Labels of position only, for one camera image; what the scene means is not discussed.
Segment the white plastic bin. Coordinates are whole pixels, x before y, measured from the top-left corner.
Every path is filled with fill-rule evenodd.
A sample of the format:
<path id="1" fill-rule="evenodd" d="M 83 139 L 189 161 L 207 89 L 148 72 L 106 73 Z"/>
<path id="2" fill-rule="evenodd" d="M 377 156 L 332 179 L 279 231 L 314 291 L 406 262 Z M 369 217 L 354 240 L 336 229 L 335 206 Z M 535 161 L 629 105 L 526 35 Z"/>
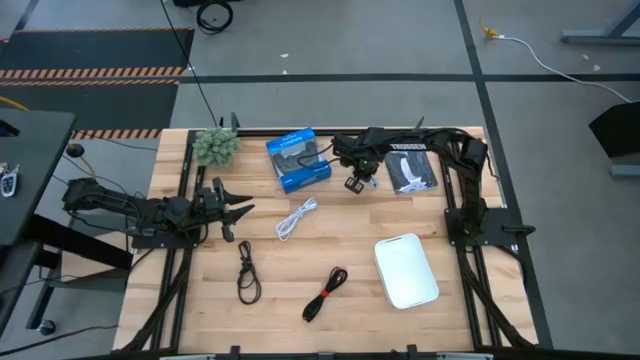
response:
<path id="1" fill-rule="evenodd" d="M 374 260 L 387 300 L 399 310 L 436 300 L 439 287 L 415 234 L 378 241 Z"/>

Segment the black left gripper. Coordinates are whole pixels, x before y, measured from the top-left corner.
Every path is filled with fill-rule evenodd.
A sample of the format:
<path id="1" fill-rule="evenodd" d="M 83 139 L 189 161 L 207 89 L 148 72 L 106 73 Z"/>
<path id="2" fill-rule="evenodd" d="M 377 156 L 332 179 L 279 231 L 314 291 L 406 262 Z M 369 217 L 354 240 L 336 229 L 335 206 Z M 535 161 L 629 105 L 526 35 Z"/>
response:
<path id="1" fill-rule="evenodd" d="M 233 242 L 235 237 L 231 226 L 251 211 L 255 205 L 250 204 L 237 209 L 230 209 L 230 205 L 252 199 L 252 196 L 227 194 L 222 180 L 215 177 L 213 188 L 202 188 L 198 191 L 192 208 L 192 226 L 208 226 L 212 222 L 220 222 L 223 239 L 226 242 Z"/>

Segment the blue game controller box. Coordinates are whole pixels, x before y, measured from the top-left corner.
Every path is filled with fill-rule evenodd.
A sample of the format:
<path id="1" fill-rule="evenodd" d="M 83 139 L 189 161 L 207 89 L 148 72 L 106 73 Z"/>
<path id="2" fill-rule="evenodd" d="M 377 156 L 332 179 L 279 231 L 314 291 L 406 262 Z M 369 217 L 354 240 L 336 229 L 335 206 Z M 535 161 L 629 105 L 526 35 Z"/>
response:
<path id="1" fill-rule="evenodd" d="M 329 161 L 319 149 L 314 131 L 307 127 L 270 140 L 266 150 L 286 194 L 329 179 Z"/>

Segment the green artificial plant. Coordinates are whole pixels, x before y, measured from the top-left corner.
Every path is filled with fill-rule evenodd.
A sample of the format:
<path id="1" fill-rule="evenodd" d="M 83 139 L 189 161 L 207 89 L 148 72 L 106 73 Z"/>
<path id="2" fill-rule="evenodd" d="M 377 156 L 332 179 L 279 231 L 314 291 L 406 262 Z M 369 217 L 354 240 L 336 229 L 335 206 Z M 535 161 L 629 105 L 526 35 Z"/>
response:
<path id="1" fill-rule="evenodd" d="M 240 148 L 240 139 L 229 129 L 211 128 L 196 133 L 193 143 L 200 166 L 227 168 L 234 153 Z"/>

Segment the black side table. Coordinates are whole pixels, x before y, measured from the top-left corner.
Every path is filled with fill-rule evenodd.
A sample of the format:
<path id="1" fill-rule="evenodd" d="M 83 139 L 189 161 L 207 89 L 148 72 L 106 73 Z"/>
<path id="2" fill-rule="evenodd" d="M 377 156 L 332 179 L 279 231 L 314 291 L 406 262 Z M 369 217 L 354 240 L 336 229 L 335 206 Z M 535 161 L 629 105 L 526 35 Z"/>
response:
<path id="1" fill-rule="evenodd" d="M 612 106 L 589 128 L 610 158 L 640 153 L 640 102 Z"/>

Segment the black hazard striped floor mat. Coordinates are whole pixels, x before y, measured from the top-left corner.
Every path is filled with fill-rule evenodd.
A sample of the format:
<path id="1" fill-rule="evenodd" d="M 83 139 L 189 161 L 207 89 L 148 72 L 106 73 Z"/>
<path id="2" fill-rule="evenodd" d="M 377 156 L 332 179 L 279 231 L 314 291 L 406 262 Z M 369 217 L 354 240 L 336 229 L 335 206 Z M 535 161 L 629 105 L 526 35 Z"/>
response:
<path id="1" fill-rule="evenodd" d="M 2 44 L 0 79 L 178 76 L 194 35 L 190 27 L 17 31 Z"/>
<path id="2" fill-rule="evenodd" d="M 177 80 L 1 81 L 0 96 L 76 115 L 75 139 L 154 139 L 170 126 Z"/>

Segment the black desk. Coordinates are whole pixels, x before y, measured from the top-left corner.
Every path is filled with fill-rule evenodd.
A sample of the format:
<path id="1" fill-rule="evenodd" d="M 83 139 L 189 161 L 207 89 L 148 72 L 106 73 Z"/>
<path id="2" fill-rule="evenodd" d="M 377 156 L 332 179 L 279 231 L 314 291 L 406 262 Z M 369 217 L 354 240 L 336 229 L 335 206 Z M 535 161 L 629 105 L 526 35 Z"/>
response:
<path id="1" fill-rule="evenodd" d="M 60 255 L 45 245 L 119 269 L 132 255 L 38 215 L 36 207 L 70 139 L 72 113 L 0 108 L 0 120 L 18 130 L 0 136 L 0 163 L 18 168 L 16 193 L 0 195 L 0 337 L 36 265 L 55 268 Z"/>

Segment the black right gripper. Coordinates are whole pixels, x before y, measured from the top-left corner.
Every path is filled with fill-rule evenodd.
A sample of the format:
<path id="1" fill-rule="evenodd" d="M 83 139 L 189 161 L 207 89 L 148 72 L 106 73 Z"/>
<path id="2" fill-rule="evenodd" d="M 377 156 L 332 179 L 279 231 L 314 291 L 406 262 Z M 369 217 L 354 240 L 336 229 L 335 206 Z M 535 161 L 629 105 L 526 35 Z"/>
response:
<path id="1" fill-rule="evenodd" d="M 382 128 L 367 128 L 356 138 L 337 134 L 331 140 L 333 155 L 339 158 L 343 167 L 353 168 L 353 177 L 361 181 L 370 181 L 383 160 L 383 151 L 379 142 L 383 139 Z M 344 186 L 356 194 L 364 189 L 364 184 L 349 177 Z"/>

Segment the black aluminium table frame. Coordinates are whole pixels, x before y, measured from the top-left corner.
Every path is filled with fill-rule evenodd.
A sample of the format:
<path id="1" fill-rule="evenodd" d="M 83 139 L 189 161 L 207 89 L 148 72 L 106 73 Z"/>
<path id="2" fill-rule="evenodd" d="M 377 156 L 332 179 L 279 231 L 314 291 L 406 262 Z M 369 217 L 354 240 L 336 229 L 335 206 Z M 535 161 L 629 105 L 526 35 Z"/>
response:
<path id="1" fill-rule="evenodd" d="M 354 194 L 344 186 L 349 170 L 286 194 L 266 143 L 276 128 L 245 128 L 227 168 L 207 168 L 233 194 L 252 196 L 255 207 L 232 231 L 248 241 L 262 289 L 239 291 L 236 243 L 212 225 L 192 255 L 186 298 L 174 301 L 163 322 L 161 344 L 180 318 L 180 353 L 386 352 L 415 345 L 420 351 L 473 346 L 456 250 L 447 237 L 445 192 L 457 189 L 454 171 L 436 156 L 435 189 L 396 195 L 385 168 L 376 185 Z M 383 239 L 419 237 L 439 287 L 436 300 L 405 310 L 387 300 L 374 246 Z"/>

